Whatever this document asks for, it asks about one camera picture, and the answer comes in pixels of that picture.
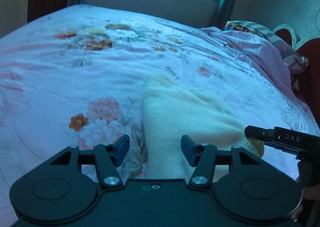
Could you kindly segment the person right hand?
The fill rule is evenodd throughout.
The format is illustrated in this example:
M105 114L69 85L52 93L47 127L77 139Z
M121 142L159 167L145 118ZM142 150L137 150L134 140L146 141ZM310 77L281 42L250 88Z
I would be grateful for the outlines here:
M320 185L309 186L302 191L303 198L306 200L320 201Z

